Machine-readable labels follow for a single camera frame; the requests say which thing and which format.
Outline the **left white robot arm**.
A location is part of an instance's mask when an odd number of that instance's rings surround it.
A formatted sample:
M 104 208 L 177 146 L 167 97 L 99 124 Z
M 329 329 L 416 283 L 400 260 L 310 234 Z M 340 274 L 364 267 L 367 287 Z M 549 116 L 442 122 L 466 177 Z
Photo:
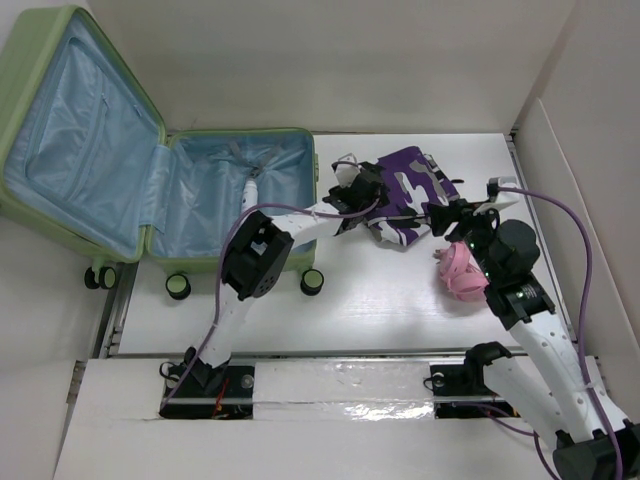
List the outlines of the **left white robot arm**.
M 268 216 L 265 204 L 243 213 L 233 225 L 216 274 L 213 320 L 201 343 L 185 352 L 183 380 L 201 396 L 222 387 L 231 346 L 253 302 L 275 286 L 291 251 L 354 229 L 368 213 L 388 204 L 382 168 L 338 161 L 339 184 L 306 209 L 275 204 L 286 215 Z

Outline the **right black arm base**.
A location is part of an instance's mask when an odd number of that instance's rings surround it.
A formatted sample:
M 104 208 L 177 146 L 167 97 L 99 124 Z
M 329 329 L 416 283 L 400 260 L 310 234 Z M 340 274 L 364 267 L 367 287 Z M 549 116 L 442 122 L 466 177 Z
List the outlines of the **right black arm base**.
M 517 418 L 517 411 L 508 402 L 499 400 L 483 379 L 484 366 L 511 357 L 506 347 L 493 341 L 469 349 L 462 363 L 431 365 L 423 386 L 433 394 L 435 418 Z

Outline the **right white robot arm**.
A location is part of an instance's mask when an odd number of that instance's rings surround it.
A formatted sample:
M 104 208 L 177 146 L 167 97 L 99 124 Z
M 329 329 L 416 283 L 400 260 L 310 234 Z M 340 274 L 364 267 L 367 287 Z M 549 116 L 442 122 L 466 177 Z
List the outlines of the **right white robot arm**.
M 496 205 L 464 199 L 428 208 L 434 235 L 464 242 L 488 284 L 491 312 L 526 352 L 540 376 L 524 372 L 498 342 L 465 354 L 462 381 L 513 406 L 551 449 L 562 479 L 632 479 L 639 475 L 639 426 L 611 400 L 596 370 L 572 343 L 533 273 L 535 231 L 502 220 Z

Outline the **white plastic bottle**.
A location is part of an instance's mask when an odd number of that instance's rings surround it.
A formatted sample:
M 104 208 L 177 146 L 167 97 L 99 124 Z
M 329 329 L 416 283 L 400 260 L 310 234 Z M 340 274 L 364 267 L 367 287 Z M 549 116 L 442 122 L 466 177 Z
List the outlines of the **white plastic bottle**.
M 254 207 L 258 204 L 258 187 L 257 183 L 254 179 L 249 178 L 244 186 L 242 201 L 241 201 L 241 212 L 244 213 L 249 210 L 251 207 Z

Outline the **purple camouflage garment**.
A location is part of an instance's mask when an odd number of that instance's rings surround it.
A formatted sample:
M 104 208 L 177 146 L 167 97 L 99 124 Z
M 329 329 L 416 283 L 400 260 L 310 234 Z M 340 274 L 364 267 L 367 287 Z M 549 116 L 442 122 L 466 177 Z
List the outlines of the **purple camouflage garment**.
M 388 188 L 389 203 L 366 216 L 375 240 L 408 247 L 430 232 L 427 206 L 459 198 L 452 181 L 433 157 L 409 146 L 378 158 L 373 166 Z

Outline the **pink mesh bath pouf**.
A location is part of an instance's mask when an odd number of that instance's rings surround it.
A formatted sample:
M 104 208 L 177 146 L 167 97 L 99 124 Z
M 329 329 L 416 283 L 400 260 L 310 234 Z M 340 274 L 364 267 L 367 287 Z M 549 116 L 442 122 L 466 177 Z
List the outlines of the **pink mesh bath pouf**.
M 440 280 L 457 300 L 467 303 L 485 300 L 487 277 L 475 265 L 464 242 L 454 242 L 448 248 L 436 250 L 434 258 L 438 261 Z

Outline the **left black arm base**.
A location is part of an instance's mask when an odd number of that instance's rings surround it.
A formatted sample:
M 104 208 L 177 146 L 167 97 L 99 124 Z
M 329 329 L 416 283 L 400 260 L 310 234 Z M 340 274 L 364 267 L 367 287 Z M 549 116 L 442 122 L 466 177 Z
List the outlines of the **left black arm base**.
M 165 380 L 159 415 L 171 420 L 248 420 L 253 418 L 253 365 L 225 364 L 210 372 L 198 360 L 177 392 L 173 388 L 186 363 L 163 362 L 159 372 Z

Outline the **green hard-shell suitcase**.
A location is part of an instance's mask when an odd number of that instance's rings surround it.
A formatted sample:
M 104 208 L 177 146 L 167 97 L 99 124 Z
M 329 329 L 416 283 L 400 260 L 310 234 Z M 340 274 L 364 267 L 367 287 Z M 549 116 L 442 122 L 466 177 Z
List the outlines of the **green hard-shell suitcase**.
M 1 211 L 90 259 L 155 260 L 166 291 L 214 271 L 246 181 L 268 215 L 317 200 L 314 139 L 300 128 L 170 133 L 93 17 L 75 5 L 20 13 L 1 52 Z

